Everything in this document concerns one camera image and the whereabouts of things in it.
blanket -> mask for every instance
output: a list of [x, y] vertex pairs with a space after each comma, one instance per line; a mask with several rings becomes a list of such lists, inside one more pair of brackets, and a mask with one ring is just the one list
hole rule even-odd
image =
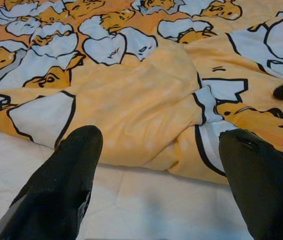
[[50, 148], [226, 184], [221, 132], [283, 156], [282, 84], [283, 0], [0, 0], [0, 131]]

white bed sheet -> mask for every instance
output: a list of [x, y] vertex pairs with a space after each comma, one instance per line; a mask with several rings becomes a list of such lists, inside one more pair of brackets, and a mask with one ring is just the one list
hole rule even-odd
[[[52, 150], [0, 133], [0, 218]], [[98, 165], [78, 240], [252, 240], [228, 186]]]

bed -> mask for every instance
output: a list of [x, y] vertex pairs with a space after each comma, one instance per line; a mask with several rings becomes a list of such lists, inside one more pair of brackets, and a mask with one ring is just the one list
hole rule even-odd
[[219, 136], [242, 128], [283, 156], [281, 85], [283, 0], [0, 0], [0, 215], [95, 125], [80, 238], [250, 239]]

